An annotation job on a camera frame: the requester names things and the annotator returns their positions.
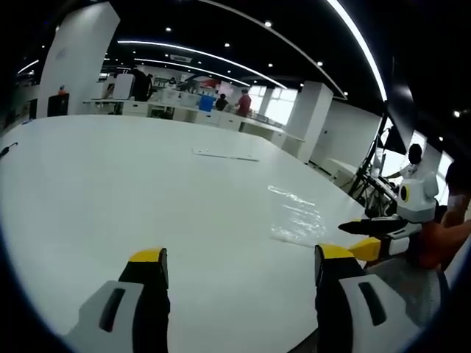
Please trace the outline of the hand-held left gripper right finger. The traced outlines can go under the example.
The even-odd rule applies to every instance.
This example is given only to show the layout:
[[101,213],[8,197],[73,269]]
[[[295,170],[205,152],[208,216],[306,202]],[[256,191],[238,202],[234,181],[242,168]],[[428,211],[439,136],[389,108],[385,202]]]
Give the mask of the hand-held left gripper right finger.
[[318,244],[315,310],[318,352],[405,352],[420,333],[406,302],[349,250]]

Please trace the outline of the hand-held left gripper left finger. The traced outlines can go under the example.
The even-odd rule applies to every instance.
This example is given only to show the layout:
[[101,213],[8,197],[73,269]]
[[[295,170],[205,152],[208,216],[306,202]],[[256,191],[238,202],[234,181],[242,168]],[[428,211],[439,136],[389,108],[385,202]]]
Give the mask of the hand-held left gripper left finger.
[[168,290],[166,249],[137,252],[83,303],[64,341],[73,352],[167,352]]

